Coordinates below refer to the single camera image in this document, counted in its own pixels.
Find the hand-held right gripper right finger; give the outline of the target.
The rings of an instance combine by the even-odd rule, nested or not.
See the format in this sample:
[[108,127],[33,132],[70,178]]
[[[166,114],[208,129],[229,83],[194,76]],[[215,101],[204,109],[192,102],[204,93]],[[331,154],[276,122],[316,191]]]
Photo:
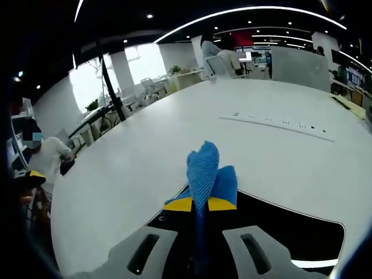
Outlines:
[[334,222],[239,196],[211,197],[208,240],[218,278],[327,278],[334,268]]

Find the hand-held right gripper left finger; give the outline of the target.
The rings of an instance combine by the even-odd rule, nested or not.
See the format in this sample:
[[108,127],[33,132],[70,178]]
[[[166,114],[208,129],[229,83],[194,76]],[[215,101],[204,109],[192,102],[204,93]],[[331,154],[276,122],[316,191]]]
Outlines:
[[145,226],[114,246],[93,271],[69,278],[162,278],[178,232]]

